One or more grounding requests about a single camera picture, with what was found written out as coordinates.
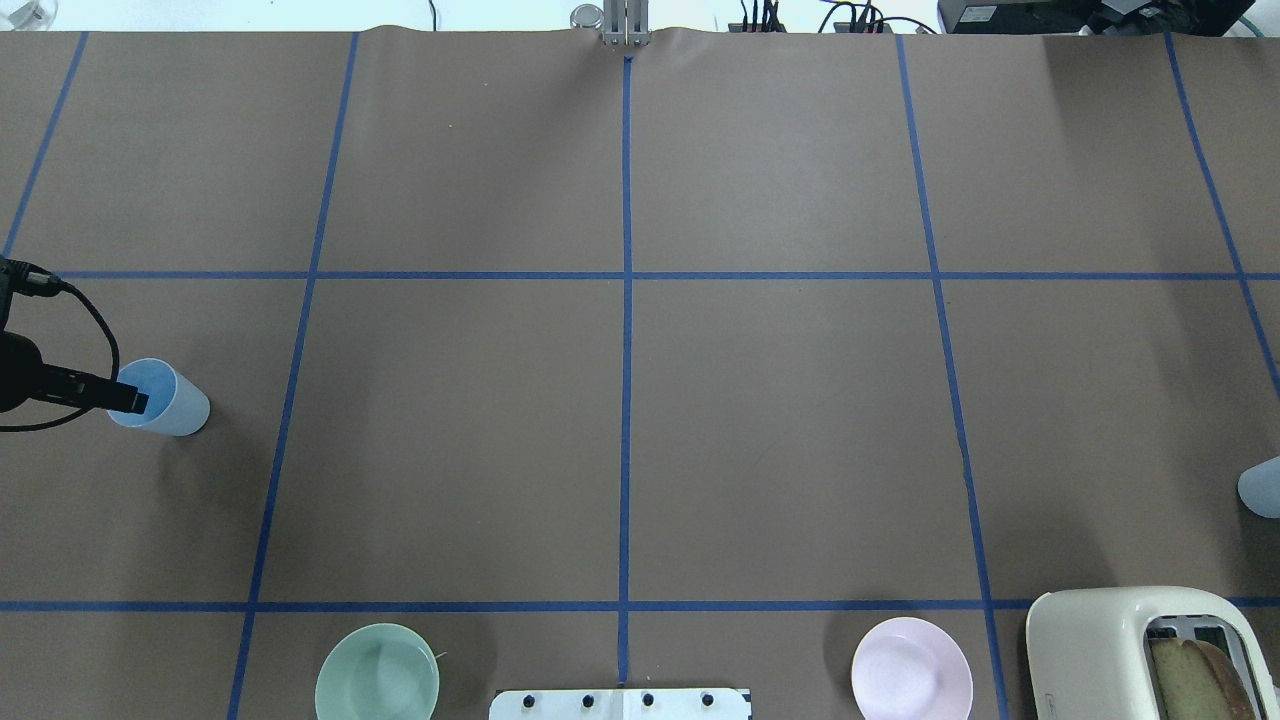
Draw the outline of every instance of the toaster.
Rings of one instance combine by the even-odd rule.
[[[1190,638],[1217,646],[1235,667],[1258,720],[1280,703],[1258,639],[1226,600],[1179,587],[1046,593],[1027,615],[1027,661],[1039,720],[1161,720],[1151,643]]]

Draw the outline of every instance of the cable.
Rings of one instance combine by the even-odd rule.
[[[884,32],[884,23],[887,23],[887,22],[890,22],[890,20],[906,20],[906,22],[909,22],[909,23],[915,23],[915,24],[920,26],[922,28],[924,28],[924,32],[927,32],[927,33],[929,33],[929,35],[937,35],[937,31],[936,31],[936,29],[933,29],[932,27],[929,27],[929,26],[927,26],[927,24],[922,23],[920,20],[918,20],[918,19],[915,19],[915,18],[905,18],[905,17],[902,17],[902,15],[893,15],[893,17],[891,17],[891,18],[883,18],[883,17],[882,17],[882,18],[879,19],[879,26],[881,26],[881,32]]]
[[[845,8],[845,6],[849,8],[849,13],[850,13],[849,20],[852,22],[854,17],[858,14],[858,10],[856,10],[858,6],[854,5],[852,3],[833,3],[831,5],[831,9],[827,10],[827,17],[822,18],[822,24],[818,26],[818,32],[820,33],[822,31],[827,29],[827,22],[831,20],[831,15],[835,15],[836,10],[838,10],[841,8]]]
[[[822,31],[827,29],[827,22],[831,20],[831,15],[835,15],[836,10],[840,9],[840,8],[849,8],[849,22],[850,23],[856,23],[856,22],[865,23],[865,20],[867,20],[867,13],[872,13],[872,15],[870,15],[872,17],[870,22],[872,23],[877,22],[876,20],[877,15],[879,15],[879,17],[884,15],[883,13],[879,12],[879,8],[877,8],[874,5],[870,5],[870,4],[865,4],[864,5],[864,4],[859,4],[859,3],[832,3],[831,9],[827,10],[827,17],[823,18],[822,19],[822,24],[818,26],[818,32],[822,32]],[[863,20],[858,19],[858,8],[863,8]]]
[[[106,336],[106,343],[111,347],[111,382],[115,382],[120,374],[120,346],[115,342],[115,334],[111,333],[111,328],[108,327],[106,320],[102,314],[97,311],[97,307],[90,302],[88,297],[79,291],[78,287],[69,282],[63,282],[63,290],[76,296],[76,300],[81,301],[81,305],[88,310],[88,314],[93,316],[93,322],[97,323],[99,328],[102,328],[102,334]],[[49,420],[47,423],[37,423],[35,425],[0,425],[0,433],[32,433],[36,430],[47,430],[50,428],[56,428],[58,425],[65,425],[72,420],[83,418],[92,407],[81,407],[70,414],[63,415],[56,420]]]
[[[1263,32],[1262,32],[1262,28],[1260,28],[1258,26],[1253,24],[1253,20],[1251,20],[1249,18],[1245,18],[1244,15],[1240,15],[1239,23],[1242,26],[1249,28],[1249,32],[1252,32],[1254,37],[1266,37],[1266,35],[1263,35]]]
[[[870,26],[867,24],[867,20],[870,19],[870,20],[874,22],[874,19],[876,19],[876,15],[872,15],[872,10],[874,10],[874,9],[876,9],[874,5],[872,5],[870,3],[867,3],[867,6],[863,8],[863,14],[859,15],[859,18],[858,18],[858,24],[855,24],[854,27],[851,27],[849,29],[861,29],[863,32],[867,32],[870,28]]]

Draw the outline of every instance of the blue tape line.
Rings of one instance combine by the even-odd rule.
[[[99,281],[302,281],[306,270],[61,270],[63,279]]]
[[[18,200],[18,210],[13,214],[13,223],[9,224],[9,236],[4,241],[4,258],[13,255],[13,245],[18,242],[18,229],[22,228],[22,218],[27,214],[27,204],[31,202],[31,193],[36,190],[36,179],[40,178],[40,168],[45,164],[45,155],[49,154],[49,143],[54,140],[54,131],[58,129],[58,119],[63,115],[63,105],[70,95],[72,82],[76,79],[76,70],[79,69],[81,58],[84,56],[84,45],[88,44],[88,32],[82,32],[76,44],[76,53],[72,55],[72,64],[67,68],[67,77],[63,78],[63,88],[58,92],[58,101],[54,102],[54,111],[49,115],[49,124],[45,126],[45,137],[40,141],[40,150],[36,151],[36,160],[31,164],[31,173],[27,174],[27,184],[22,188],[22,199]]]
[[[1036,602],[1036,600],[1029,597],[1015,600],[992,600],[991,607],[995,610],[1028,610],[1033,602]]]
[[[1234,281],[1234,273],[940,272],[945,281]]]
[[[486,270],[321,270],[323,281],[621,281],[611,272],[486,272]]]
[[[1187,133],[1192,138],[1192,149],[1196,151],[1196,160],[1199,161],[1201,174],[1204,176],[1210,200],[1213,201],[1213,213],[1217,214],[1217,224],[1222,229],[1226,251],[1231,256],[1235,277],[1240,282],[1240,293],[1244,295],[1244,306],[1249,310],[1253,334],[1258,338],[1258,346],[1262,348],[1262,359],[1266,361],[1267,373],[1271,375],[1271,388],[1276,396],[1280,396],[1280,370],[1276,369],[1275,357],[1271,355],[1271,343],[1267,341],[1266,329],[1263,329],[1262,319],[1258,316],[1258,307],[1253,302],[1253,291],[1249,290],[1249,279],[1244,274],[1244,263],[1240,261],[1240,252],[1235,247],[1235,238],[1231,236],[1231,225],[1226,222],[1226,211],[1222,209],[1222,200],[1217,195],[1217,184],[1213,183],[1213,173],[1208,169],[1208,160],[1204,158],[1204,149],[1201,146],[1199,133],[1196,131],[1196,120],[1192,118],[1192,105],[1187,99],[1187,87],[1183,85],[1183,70],[1178,65],[1178,53],[1174,50],[1174,36],[1167,32],[1165,33],[1165,51],[1169,54],[1169,68],[1174,73],[1174,85],[1178,87],[1178,101],[1183,106],[1183,118],[1187,120]]]
[[[749,270],[749,272],[640,272],[637,281],[927,281],[929,273],[913,270],[890,272],[805,272],[805,270]]]
[[[244,612],[247,602],[4,601],[0,612]]]
[[[910,612],[982,610],[980,600],[637,600],[632,612]]]
[[[635,273],[631,255],[631,68],[622,60],[622,428],[620,430],[618,488],[618,687],[631,667],[631,341],[634,331]]]
[[[1236,607],[1276,607],[1280,606],[1280,597],[1229,597],[1226,598]]]
[[[307,270],[59,270],[67,279],[102,281],[301,281]],[[1236,282],[1236,273],[1098,273],[1098,272],[986,272],[942,270],[943,281],[1135,281]],[[319,270],[320,281],[625,281],[627,273],[609,270]],[[925,270],[660,270],[634,272],[632,281],[931,281]],[[1280,281],[1280,273],[1245,273],[1249,281]]]
[[[280,429],[275,441],[275,456],[271,460],[271,477],[266,489],[266,502],[262,509],[262,525],[257,537],[257,552],[253,557],[253,577],[250,580],[248,601],[256,603],[262,589],[262,569],[266,565],[266,548],[271,538],[271,520],[275,514],[275,498],[280,487],[280,470],[284,466],[284,448],[289,439],[289,423],[293,418],[293,400],[297,396],[298,373],[302,368],[302,354],[307,342],[307,325],[311,320],[311,301],[315,296],[316,274],[320,269],[320,252],[324,250],[324,231],[329,222],[329,201],[333,195],[333,181],[338,172],[338,152],[342,149],[342,131],[347,120],[347,102],[351,99],[351,79],[356,69],[356,51],[360,49],[360,33],[351,33],[351,46],[347,50],[347,72],[342,81],[342,97],[338,101],[338,119],[333,129],[333,145],[329,149],[329,168],[325,172],[324,191],[320,196],[320,214],[316,218],[315,240],[311,243],[311,264],[307,287],[302,293],[302,313],[298,318],[298,332],[293,342],[293,360],[289,364],[289,380],[284,391],[284,409],[280,411]],[[241,633],[241,648],[236,660],[236,675],[232,680],[232,697],[227,708],[227,720],[236,720],[239,714],[241,692],[244,689],[244,670],[248,665],[250,643],[253,638],[253,611],[244,614],[244,628]]]
[[[257,612],[617,612],[618,603],[605,601],[545,602],[259,602]]]
[[[1280,597],[1228,597],[1236,607],[1280,607]],[[1034,598],[992,600],[995,610],[1027,610]],[[0,601],[0,612],[211,612],[256,615],[404,612],[404,614],[557,614],[617,612],[612,600],[564,601],[325,601],[325,602],[184,602],[184,601]],[[630,612],[911,612],[983,610],[982,600],[634,600]]]
[[[915,123],[915,105],[911,100],[911,79],[906,67],[906,49],[902,36],[895,36],[897,44],[897,67],[902,78],[902,102],[906,109],[906,131],[911,140],[911,160],[915,165],[915,187],[920,199],[920,220],[924,224],[924,243],[929,254],[929,272],[933,275],[933,304],[938,313],[938,332],[942,336],[942,356],[947,368],[947,386],[951,389],[951,416],[956,427],[956,442],[960,445],[960,460],[964,466],[965,493],[969,500],[969,528],[973,534],[973,555],[978,565],[978,584],[982,589],[983,615],[987,620],[987,644],[991,655],[991,671],[996,683],[996,701],[1001,720],[1009,720],[1009,698],[1005,689],[1004,662],[1000,657],[1000,642],[996,634],[996,612],[991,605],[991,579],[987,574],[987,550],[982,539],[982,519],[978,514],[978,492],[973,482],[973,462],[969,456],[969,437],[964,424],[964,407],[960,404],[960,382],[956,377],[955,354],[951,347],[951,327],[947,323],[946,300],[942,295],[942,274],[938,268],[938,251],[933,238],[933,218],[929,214],[929,193],[924,182],[924,161],[920,156],[920,137]]]

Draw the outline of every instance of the bread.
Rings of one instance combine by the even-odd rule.
[[[1231,659],[1193,639],[1153,639],[1151,660],[1169,720],[1257,720]]]

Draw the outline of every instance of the metal bracket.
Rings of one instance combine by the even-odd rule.
[[[604,0],[600,40],[605,45],[649,45],[649,0]]]
[[[489,720],[751,720],[751,691],[582,689],[507,691]]]

